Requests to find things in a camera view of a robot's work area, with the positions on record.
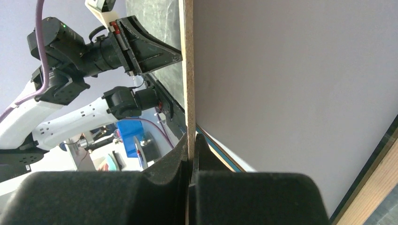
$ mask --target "black cable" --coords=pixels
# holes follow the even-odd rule
[[[140,88],[140,87],[142,87],[142,85],[144,85],[144,83],[145,83],[145,80],[143,80],[143,81],[142,81],[142,83],[141,83],[139,86],[137,86],[137,87],[131,87],[131,89],[137,89],[137,88]]]
[[[80,138],[82,137],[82,135],[83,135],[83,133],[80,134],[80,137],[79,137],[79,139],[78,139],[76,142],[73,142],[73,143],[65,143],[65,144],[66,144],[66,145],[74,145],[74,144],[79,143],[79,141],[81,140]]]
[[[91,31],[91,33],[88,36],[90,42],[92,42],[92,39],[94,36],[96,36],[98,33],[100,33],[103,30],[106,30],[106,29],[107,29],[106,27],[100,26],[100,27],[95,28],[93,31]]]
[[[83,160],[86,158],[87,155],[88,155],[88,150],[86,151],[86,154],[84,155],[83,159],[80,160],[80,163],[79,163],[79,165],[77,166],[76,171],[79,171],[80,164],[83,162]]]

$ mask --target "wooden frame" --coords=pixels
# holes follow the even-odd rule
[[[184,110],[187,125],[188,158],[195,148],[195,79],[193,70],[193,0],[178,0],[180,13],[181,52],[183,55]]]
[[[333,225],[362,225],[398,183],[398,116],[332,216]]]

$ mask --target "red component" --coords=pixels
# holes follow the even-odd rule
[[[120,29],[119,29],[119,26],[117,25],[116,21],[112,21],[111,26],[114,28],[115,34],[120,34]]]

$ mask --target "gray surface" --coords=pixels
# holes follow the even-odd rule
[[[12,194],[13,194],[13,192],[10,192],[10,193],[4,194],[4,195],[0,195],[0,214],[2,211],[4,211],[4,209],[6,207],[6,203],[10,199]]]
[[[0,111],[2,112],[22,91],[31,79],[31,74],[40,62],[29,53],[26,36],[34,27],[36,0],[3,1],[0,7]],[[126,3],[117,0],[114,10],[119,16],[126,16]],[[88,43],[89,33],[101,23],[85,7],[84,1],[44,2],[43,17],[55,16],[80,34]],[[57,118],[84,105],[89,104],[105,91],[115,86],[132,86],[131,77],[122,68],[108,71],[98,78],[87,78],[91,88],[85,90],[70,105],[54,113],[50,118]]]
[[[197,123],[309,175],[331,215],[398,113],[398,2],[198,0],[194,18]]]
[[[178,0],[126,0],[126,4],[127,15],[135,15],[150,34],[181,49]],[[162,68],[154,74],[183,107],[182,64]]]
[[[76,143],[79,139],[80,135],[76,135],[69,140],[67,140],[67,143]],[[69,156],[73,160],[74,169],[76,171],[96,171],[96,167],[94,166],[94,163],[92,162],[92,159],[90,157],[90,153],[87,152],[84,148],[79,147],[77,144],[67,144],[66,146],[67,152],[69,153]]]
[[[364,225],[398,224],[398,186],[387,195]]]

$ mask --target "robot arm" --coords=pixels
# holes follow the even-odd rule
[[[110,13],[112,2],[86,0],[86,6],[109,30],[107,36],[97,37],[94,43],[85,44],[81,36],[57,18],[42,21],[51,68],[49,88],[15,108],[0,123],[0,164],[37,162],[45,152],[73,135],[125,117],[139,116],[141,110],[158,106],[164,99],[164,94],[155,89],[156,85],[142,90],[145,93],[138,91],[136,94],[127,87],[116,87],[88,106],[42,122],[90,87],[85,83],[85,77],[97,76],[120,66],[130,76],[146,76],[182,60],[180,50],[150,35],[135,16],[118,19],[116,14]],[[34,32],[28,36],[28,44],[31,55],[39,59]],[[38,68],[21,96],[32,93],[41,85],[42,72]]]

